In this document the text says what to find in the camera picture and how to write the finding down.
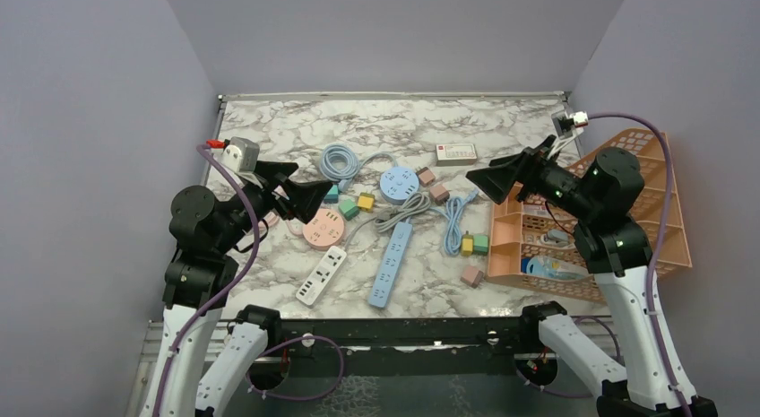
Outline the pink charger by blue strip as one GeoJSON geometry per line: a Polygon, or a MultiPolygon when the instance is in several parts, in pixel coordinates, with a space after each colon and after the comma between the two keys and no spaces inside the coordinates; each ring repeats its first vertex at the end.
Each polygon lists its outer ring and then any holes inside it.
{"type": "Polygon", "coordinates": [[[418,169],[416,175],[419,179],[419,184],[423,187],[428,187],[436,181],[436,175],[428,167],[418,169]]]}

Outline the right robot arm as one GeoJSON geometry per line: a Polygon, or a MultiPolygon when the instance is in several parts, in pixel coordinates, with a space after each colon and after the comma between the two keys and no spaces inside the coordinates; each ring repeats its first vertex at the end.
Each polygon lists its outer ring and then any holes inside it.
{"type": "Polygon", "coordinates": [[[678,364],[656,287],[657,256],[631,216],[644,179],[638,159],[618,147],[601,149],[581,176],[559,166],[553,137],[473,169],[467,178],[501,204],[540,195],[574,216],[575,247],[604,296],[623,361],[614,361],[556,303],[525,308],[517,339],[544,346],[586,385],[600,416],[714,416],[715,403],[695,391],[678,364]]]}

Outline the white red small box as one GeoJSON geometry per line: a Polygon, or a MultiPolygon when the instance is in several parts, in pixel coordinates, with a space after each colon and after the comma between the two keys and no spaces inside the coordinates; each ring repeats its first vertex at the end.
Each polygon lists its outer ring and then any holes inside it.
{"type": "Polygon", "coordinates": [[[472,143],[443,143],[436,145],[436,165],[439,167],[472,165],[478,160],[472,143]]]}

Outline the blue round power strip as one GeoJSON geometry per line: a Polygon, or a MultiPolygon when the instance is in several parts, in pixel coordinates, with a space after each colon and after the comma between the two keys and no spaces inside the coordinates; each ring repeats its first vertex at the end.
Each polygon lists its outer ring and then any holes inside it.
{"type": "Polygon", "coordinates": [[[381,175],[379,189],[386,202],[401,205],[419,191],[419,178],[412,169],[391,167],[381,175]]]}

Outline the green charger near rack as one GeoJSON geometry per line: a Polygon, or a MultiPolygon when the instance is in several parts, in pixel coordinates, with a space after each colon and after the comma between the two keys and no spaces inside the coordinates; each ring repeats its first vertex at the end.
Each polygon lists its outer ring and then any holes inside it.
{"type": "Polygon", "coordinates": [[[487,255],[489,251],[489,236],[487,234],[474,234],[472,236],[473,253],[487,255]]]}

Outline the white power strip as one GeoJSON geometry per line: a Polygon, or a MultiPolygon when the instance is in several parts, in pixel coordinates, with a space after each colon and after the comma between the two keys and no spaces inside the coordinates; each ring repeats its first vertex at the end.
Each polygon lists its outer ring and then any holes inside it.
{"type": "Polygon", "coordinates": [[[347,253],[331,246],[296,291],[296,300],[313,307],[347,259],[347,253]]]}

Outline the yellow charger near rack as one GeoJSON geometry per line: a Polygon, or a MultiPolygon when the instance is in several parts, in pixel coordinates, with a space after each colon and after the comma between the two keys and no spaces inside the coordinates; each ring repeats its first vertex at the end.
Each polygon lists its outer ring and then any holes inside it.
{"type": "Polygon", "coordinates": [[[462,236],[460,254],[462,256],[471,256],[474,252],[474,237],[466,233],[462,236]]]}

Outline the orange plastic file rack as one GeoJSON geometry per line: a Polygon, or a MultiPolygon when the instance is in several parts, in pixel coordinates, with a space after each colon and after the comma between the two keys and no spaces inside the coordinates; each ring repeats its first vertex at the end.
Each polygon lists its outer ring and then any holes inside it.
{"type": "MultiPolygon", "coordinates": [[[[654,244],[666,194],[666,164],[661,145],[651,131],[641,128],[624,130],[605,144],[625,149],[639,160],[644,188],[630,213],[654,244]]],[[[586,266],[572,244],[549,244],[546,238],[551,230],[571,230],[576,224],[575,218],[556,207],[546,210],[543,198],[538,195],[530,196],[525,202],[517,201],[520,189],[519,185],[514,186],[508,198],[492,209],[486,280],[602,303],[604,298],[590,274],[581,280],[560,281],[521,272],[522,259],[531,256],[550,256],[573,265],[586,266]]]]}

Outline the yellow charger plug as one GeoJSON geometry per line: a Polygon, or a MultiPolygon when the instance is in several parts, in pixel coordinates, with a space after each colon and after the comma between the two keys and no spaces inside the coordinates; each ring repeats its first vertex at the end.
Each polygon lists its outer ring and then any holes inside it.
{"type": "Polygon", "coordinates": [[[372,213],[375,206],[375,196],[370,193],[361,193],[358,196],[356,205],[359,210],[372,213]]]}

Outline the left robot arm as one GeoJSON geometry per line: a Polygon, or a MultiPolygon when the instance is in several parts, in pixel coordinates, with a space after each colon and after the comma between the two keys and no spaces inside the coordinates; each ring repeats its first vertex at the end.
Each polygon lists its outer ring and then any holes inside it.
{"type": "Polygon", "coordinates": [[[212,329],[231,288],[247,273],[228,252],[248,233],[257,233],[271,211],[310,221],[331,188],[328,181],[297,183],[290,162],[260,162],[252,170],[261,184],[239,186],[220,201],[205,186],[181,190],[171,203],[169,231],[177,249],[165,272],[164,332],[159,364],[141,411],[143,416],[184,416],[194,412],[195,388],[212,329]]]}

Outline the teal charger plug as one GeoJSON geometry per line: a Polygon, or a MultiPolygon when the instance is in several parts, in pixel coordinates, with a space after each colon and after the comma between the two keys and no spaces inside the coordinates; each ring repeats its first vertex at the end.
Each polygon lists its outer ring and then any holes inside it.
{"type": "Polygon", "coordinates": [[[340,190],[337,185],[333,184],[324,196],[323,202],[325,204],[336,204],[339,202],[340,190]]]}

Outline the blue long power strip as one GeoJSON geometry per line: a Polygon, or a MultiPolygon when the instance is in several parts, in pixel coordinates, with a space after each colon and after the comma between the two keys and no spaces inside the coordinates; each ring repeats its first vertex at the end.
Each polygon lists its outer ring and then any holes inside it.
{"type": "Polygon", "coordinates": [[[394,226],[381,264],[378,267],[372,291],[367,298],[367,303],[370,306],[376,308],[385,308],[387,306],[395,280],[400,272],[412,231],[413,228],[409,222],[399,222],[394,226]]]}

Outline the pink charger front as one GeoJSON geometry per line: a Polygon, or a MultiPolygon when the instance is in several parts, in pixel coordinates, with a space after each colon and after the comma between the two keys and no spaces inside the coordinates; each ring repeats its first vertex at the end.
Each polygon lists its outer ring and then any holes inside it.
{"type": "Polygon", "coordinates": [[[483,281],[485,274],[478,267],[467,265],[460,276],[460,280],[471,288],[477,288],[483,281]]]}

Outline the green charger plug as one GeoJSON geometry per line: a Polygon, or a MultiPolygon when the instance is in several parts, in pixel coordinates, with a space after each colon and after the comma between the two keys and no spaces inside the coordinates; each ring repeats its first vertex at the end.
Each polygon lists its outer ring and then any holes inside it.
{"type": "Polygon", "coordinates": [[[338,203],[338,211],[346,221],[350,221],[359,214],[359,208],[353,200],[345,199],[338,203]]]}

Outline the pink charger plug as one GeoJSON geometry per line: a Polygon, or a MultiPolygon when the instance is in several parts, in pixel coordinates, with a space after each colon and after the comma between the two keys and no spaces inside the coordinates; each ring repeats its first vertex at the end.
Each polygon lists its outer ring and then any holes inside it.
{"type": "Polygon", "coordinates": [[[445,204],[450,198],[449,190],[442,184],[433,185],[429,189],[429,196],[434,204],[445,204]]]}

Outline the pink round power strip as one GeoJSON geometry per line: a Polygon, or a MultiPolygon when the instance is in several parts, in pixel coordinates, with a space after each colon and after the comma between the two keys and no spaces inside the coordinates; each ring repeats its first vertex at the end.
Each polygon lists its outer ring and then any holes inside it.
{"type": "Polygon", "coordinates": [[[315,217],[302,228],[307,244],[317,250],[328,250],[339,245],[346,233],[343,217],[335,210],[320,208],[315,217]]]}

